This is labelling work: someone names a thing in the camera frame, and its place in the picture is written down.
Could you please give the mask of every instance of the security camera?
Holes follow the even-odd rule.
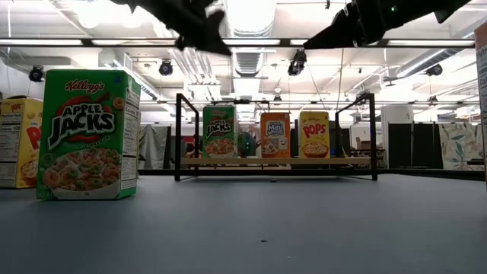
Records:
[[[441,73],[443,73],[443,67],[441,67],[440,64],[437,64],[437,65],[433,65],[431,68],[428,68],[426,70],[426,75],[427,76],[439,76],[441,75]]]
[[[162,64],[159,67],[159,73],[162,76],[169,76],[173,74],[173,66],[170,64],[169,59],[162,60]]]
[[[40,83],[43,81],[44,77],[44,67],[41,65],[34,65],[32,70],[29,72],[29,80],[35,83]]]
[[[296,53],[291,59],[289,64],[288,74],[289,76],[299,75],[304,69],[304,63],[306,63],[307,57],[303,49],[296,50]]]

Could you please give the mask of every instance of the wooden shelf board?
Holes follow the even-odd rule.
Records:
[[[181,158],[181,164],[370,164],[369,157],[356,158]]]

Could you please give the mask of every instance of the orange cereal box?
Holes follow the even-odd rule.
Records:
[[[289,113],[263,113],[260,117],[262,158],[290,158]]]

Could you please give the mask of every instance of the kellogg's logo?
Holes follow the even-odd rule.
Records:
[[[72,80],[66,83],[66,91],[85,91],[87,94],[95,94],[105,88],[103,82],[97,84],[90,84],[88,80]]]

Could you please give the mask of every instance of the cereal box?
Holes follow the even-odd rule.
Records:
[[[135,193],[140,85],[123,71],[49,70],[38,199]]]
[[[260,138],[263,158],[290,158],[289,113],[262,113]]]
[[[236,158],[237,111],[234,106],[203,108],[203,157]]]
[[[43,102],[32,98],[7,99],[0,119],[0,187],[37,185]]]
[[[329,158],[328,113],[301,112],[299,128],[299,158]]]

